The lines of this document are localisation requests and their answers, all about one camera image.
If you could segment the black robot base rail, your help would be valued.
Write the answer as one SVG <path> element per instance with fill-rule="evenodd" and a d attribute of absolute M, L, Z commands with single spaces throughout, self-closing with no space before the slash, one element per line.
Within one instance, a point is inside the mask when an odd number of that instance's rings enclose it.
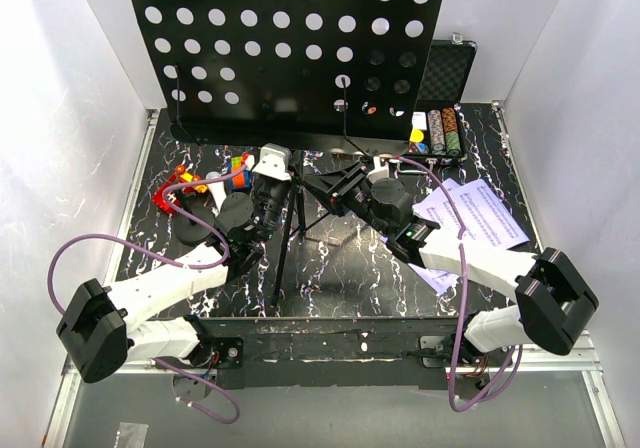
<path fill-rule="evenodd" d="M 443 390 L 448 360 L 436 352 L 451 341 L 449 317 L 198 318 L 187 354 L 195 367 L 212 355 L 225 389 L 266 387 L 413 386 Z"/>

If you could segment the sheet music page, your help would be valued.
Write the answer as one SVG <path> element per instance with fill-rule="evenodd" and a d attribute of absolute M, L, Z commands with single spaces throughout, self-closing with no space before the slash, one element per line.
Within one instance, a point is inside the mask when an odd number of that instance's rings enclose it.
<path fill-rule="evenodd" d="M 397 221 L 388 219 L 386 247 L 436 292 L 444 293 L 460 275 L 456 248 L 460 224 L 435 206 L 415 204 Z"/>
<path fill-rule="evenodd" d="M 484 180 L 460 185 L 452 179 L 445 179 L 443 185 L 464 221 L 465 239 L 486 242 L 502 249 L 529 241 L 529 237 Z M 436 188 L 415 204 L 413 209 L 418 216 L 438 223 L 443 229 L 455 233 L 460 229 L 459 220 L 441 188 Z"/>

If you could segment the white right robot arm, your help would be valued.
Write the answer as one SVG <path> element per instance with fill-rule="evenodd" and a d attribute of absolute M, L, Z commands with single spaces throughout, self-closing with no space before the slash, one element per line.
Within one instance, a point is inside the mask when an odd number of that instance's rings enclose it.
<path fill-rule="evenodd" d="M 353 212 L 387 239 L 400 261 L 443 270 L 491 288 L 511 305 L 462 318 L 463 333 L 452 341 L 454 357 L 475 365 L 488 352 L 533 343 L 567 355 L 599 307 L 599 300 L 562 251 L 541 254 L 499 249 L 483 241 L 460 241 L 413 210 L 412 197 L 394 178 L 372 180 L 356 163 L 327 174 L 308 175 L 304 188 L 331 214 Z"/>

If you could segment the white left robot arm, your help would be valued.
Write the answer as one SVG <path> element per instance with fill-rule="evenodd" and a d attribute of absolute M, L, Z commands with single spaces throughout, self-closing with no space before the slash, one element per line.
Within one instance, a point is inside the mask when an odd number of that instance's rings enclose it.
<path fill-rule="evenodd" d="M 251 193 L 226 197 L 215 220 L 204 223 L 204 241 L 183 257 L 110 286 L 95 279 L 82 283 L 60 310 L 56 328 L 82 380 L 96 383 L 128 361 L 155 357 L 205 366 L 213 345 L 197 322 L 152 317 L 249 272 L 278 227 L 290 188 L 287 174 L 257 175 Z"/>

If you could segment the black tripod music stand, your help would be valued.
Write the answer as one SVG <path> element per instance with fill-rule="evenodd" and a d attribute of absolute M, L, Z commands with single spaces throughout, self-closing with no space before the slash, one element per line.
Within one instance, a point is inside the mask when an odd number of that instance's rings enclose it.
<path fill-rule="evenodd" d="M 175 137 L 306 175 L 405 153 L 442 0 L 131 0 Z"/>

